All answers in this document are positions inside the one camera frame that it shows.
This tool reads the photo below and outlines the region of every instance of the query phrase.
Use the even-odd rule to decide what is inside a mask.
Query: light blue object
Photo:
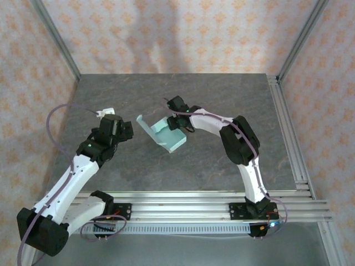
[[[158,145],[172,153],[186,142],[186,135],[180,129],[171,131],[167,119],[164,117],[151,127],[143,121],[142,115],[139,115],[136,121]]]

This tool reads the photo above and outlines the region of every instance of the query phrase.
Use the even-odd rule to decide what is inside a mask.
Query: patterned wallpaper
[[[44,0],[79,70],[278,74],[316,0]]]
[[[56,151],[45,132],[49,111],[76,87],[65,61],[28,0],[0,3],[0,257],[15,265],[16,215],[43,194]],[[52,131],[63,128],[63,110]]]
[[[355,265],[355,2],[330,0],[283,84],[317,196]]]

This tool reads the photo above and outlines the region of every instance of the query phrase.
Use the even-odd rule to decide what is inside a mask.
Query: gray stone surface
[[[132,140],[119,144],[114,158],[83,191],[243,191],[236,165],[226,156],[219,137],[197,130],[169,154],[135,121],[142,114],[152,125],[171,115],[162,97],[180,95],[190,105],[227,117],[243,115],[260,140],[260,168],[268,190],[293,190],[295,182],[272,96],[264,74],[109,74],[83,75],[74,103],[93,110],[113,107],[134,128]],[[71,155],[97,127],[91,113],[71,109],[62,144]],[[68,167],[58,155],[49,187]]]

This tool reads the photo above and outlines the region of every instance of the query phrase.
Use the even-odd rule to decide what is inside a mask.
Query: purple cable
[[[105,238],[106,240],[108,240],[108,239],[110,239],[110,238],[116,236],[116,235],[119,234],[120,232],[122,232],[122,230],[123,230],[123,229],[126,227],[126,225],[127,225],[127,220],[126,220],[126,218],[124,218],[124,217],[121,216],[121,215],[101,215],[101,216],[97,216],[97,217],[93,218],[92,220],[100,219],[100,218],[110,218],[110,217],[121,218],[121,219],[124,221],[124,225],[123,225],[122,228],[119,229],[117,232],[115,232],[114,234],[112,234],[112,235],[106,237],[106,238]],[[99,222],[99,221],[97,221],[97,222],[90,221],[90,222],[87,222],[86,224],[84,224],[84,225],[81,227],[81,229],[80,229],[80,236],[81,236],[84,240],[86,240],[86,241],[88,241],[88,242],[100,241],[100,238],[89,239],[89,238],[83,236],[83,229],[84,229],[84,227],[85,227],[86,225],[88,225],[88,224],[99,224],[99,225],[105,225],[105,226],[111,226],[111,225],[112,225],[112,223],[100,223],[100,222]]]
[[[79,104],[61,104],[61,105],[58,105],[56,108],[54,108],[52,111],[50,111],[50,113],[48,114],[47,116],[47,122],[46,122],[46,129],[47,129],[47,134],[48,134],[48,137],[49,139],[51,140],[51,142],[55,145],[55,147],[68,159],[69,161],[69,164],[70,164],[70,173],[67,177],[67,179],[64,181],[64,183],[62,184],[62,186],[57,190],[57,192],[46,202],[45,206],[43,206],[39,212],[36,214],[36,216],[33,218],[33,220],[31,221],[31,223],[29,224],[22,240],[21,240],[21,244],[20,244],[20,247],[18,249],[18,253],[17,253],[17,266],[22,266],[22,263],[21,263],[21,259],[22,259],[22,252],[23,252],[23,248],[24,248],[24,245],[25,245],[25,242],[28,238],[28,235],[29,233],[31,232],[34,224],[36,223],[37,219],[39,218],[39,216],[41,216],[41,214],[44,212],[44,210],[46,209],[46,206],[49,206],[50,203],[63,191],[63,189],[66,187],[66,185],[69,183],[70,179],[72,178],[72,175],[73,175],[73,172],[74,172],[74,163],[72,161],[72,159],[70,158],[70,155],[69,153],[67,153],[63,146],[60,145],[59,143],[57,143],[53,136],[52,136],[52,133],[50,132],[50,127],[49,127],[49,122],[50,122],[50,118],[52,117],[53,113],[55,111],[57,111],[58,109],[62,108],[62,107],[76,107],[76,108],[81,108],[81,109],[84,109],[84,110],[88,110],[90,112],[92,112],[93,114],[98,114],[97,112],[95,111],[92,111],[91,109],[89,108],[86,108],[85,106],[82,106],[82,105],[79,105]],[[37,264],[44,256],[40,257],[40,259],[38,261],[36,261],[33,265]]]
[[[287,223],[287,219],[288,219],[288,210],[287,210],[287,207],[286,205],[280,201],[279,199],[276,199],[276,198],[272,198],[272,197],[269,197],[266,192],[261,188],[261,181],[260,181],[260,176],[259,176],[259,173],[258,173],[258,170],[256,168],[256,165],[255,165],[255,159],[257,158],[257,153],[254,149],[254,147],[251,145],[250,141],[248,140],[248,138],[245,136],[245,134],[243,133],[243,131],[241,131],[239,129],[239,127],[237,125],[235,125],[233,122],[231,121],[228,121],[228,120],[224,120],[222,118],[220,118],[219,116],[215,115],[215,114],[204,114],[204,113],[201,113],[201,112],[177,112],[177,111],[173,111],[171,109],[169,109],[167,106],[166,106],[166,102],[161,102],[162,106],[165,108],[165,109],[168,109],[169,111],[171,111],[173,114],[175,115],[189,115],[189,116],[194,116],[194,115],[202,115],[202,116],[209,116],[209,117],[213,117],[215,119],[218,119],[222,122],[226,122],[228,124],[230,124],[232,127],[234,127],[236,129],[236,131],[241,135],[241,137],[245,140],[245,142],[247,143],[247,145],[249,146],[249,148],[251,149],[251,151],[253,152],[254,154],[254,158],[252,159],[252,163],[253,163],[253,168],[255,170],[255,174],[256,174],[256,179],[257,179],[257,183],[259,185],[259,189],[261,191],[261,193],[270,201],[274,201],[274,202],[278,202],[279,204],[281,204],[284,209],[285,209],[285,221],[283,223],[283,225],[285,225]],[[265,238],[265,237],[270,237],[272,235],[274,235],[276,232],[278,232],[279,230],[281,229],[281,227],[273,232],[272,234],[268,235],[268,236],[264,236],[264,237],[260,237],[261,239],[262,238]]]

